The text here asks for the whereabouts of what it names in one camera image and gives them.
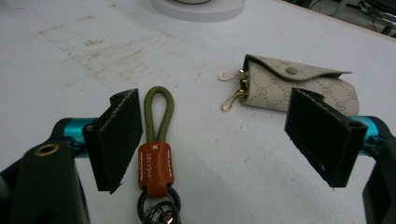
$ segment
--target monogram pattern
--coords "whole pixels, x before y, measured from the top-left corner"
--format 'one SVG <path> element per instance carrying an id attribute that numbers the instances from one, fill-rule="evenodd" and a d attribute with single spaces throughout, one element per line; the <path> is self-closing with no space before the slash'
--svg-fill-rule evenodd
<path id="1" fill-rule="evenodd" d="M 291 88 L 300 88 L 324 95 L 328 105 L 346 116 L 358 115 L 359 102 L 355 88 L 338 78 L 345 72 L 256 58 L 270 66 L 271 71 L 257 63 L 248 62 L 249 88 L 244 104 L 287 111 Z M 297 68 L 294 75 L 286 72 L 291 66 Z"/>

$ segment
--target screw hole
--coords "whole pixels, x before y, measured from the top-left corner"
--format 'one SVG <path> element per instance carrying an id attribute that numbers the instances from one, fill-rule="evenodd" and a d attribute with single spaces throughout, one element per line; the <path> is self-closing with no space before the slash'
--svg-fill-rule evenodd
<path id="1" fill-rule="evenodd" d="M 40 147 L 35 154 L 39 157 L 43 157 L 43 156 L 48 156 L 50 154 L 55 153 L 56 151 L 58 151 L 59 146 L 56 144 L 48 144 L 45 145 L 43 147 Z"/>

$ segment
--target leather flap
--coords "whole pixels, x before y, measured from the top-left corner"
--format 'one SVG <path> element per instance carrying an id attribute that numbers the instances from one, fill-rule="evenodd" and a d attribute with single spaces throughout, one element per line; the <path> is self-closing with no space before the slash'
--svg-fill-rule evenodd
<path id="1" fill-rule="evenodd" d="M 346 71 L 337 71 L 249 54 L 246 55 L 244 61 L 244 71 L 249 71 L 249 62 L 254 62 L 271 70 L 274 75 L 294 81 L 305 81 L 313 77 L 340 77 L 342 74 L 350 74 L 350 72 Z"/>

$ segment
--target snap button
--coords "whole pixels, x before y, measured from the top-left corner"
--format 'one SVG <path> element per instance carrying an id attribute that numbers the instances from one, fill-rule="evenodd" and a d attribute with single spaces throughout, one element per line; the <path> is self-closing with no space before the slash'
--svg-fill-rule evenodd
<path id="1" fill-rule="evenodd" d="M 297 68 L 295 68 L 295 67 L 288 67 L 288 68 L 286 69 L 286 72 L 289 73 L 289 74 L 291 74 L 291 75 L 296 75 L 296 74 L 298 73 L 298 70 L 297 70 Z"/>

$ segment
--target olive green cord loop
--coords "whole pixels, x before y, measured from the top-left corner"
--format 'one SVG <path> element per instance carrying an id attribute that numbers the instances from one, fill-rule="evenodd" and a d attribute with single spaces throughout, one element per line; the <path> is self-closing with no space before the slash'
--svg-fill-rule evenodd
<path id="1" fill-rule="evenodd" d="M 163 121 L 161 122 L 160 129 L 158 131 L 157 139 L 155 138 L 154 132 L 154 121 L 152 118 L 152 100 L 156 94 L 161 94 L 167 103 L 165 113 L 163 114 Z M 145 112 L 145 122 L 146 122 L 146 141 L 149 142 L 164 142 L 166 139 L 166 133 L 168 131 L 169 123 L 175 109 L 175 102 L 173 96 L 169 90 L 164 87 L 157 86 L 151 88 L 145 98 L 144 112 Z"/>

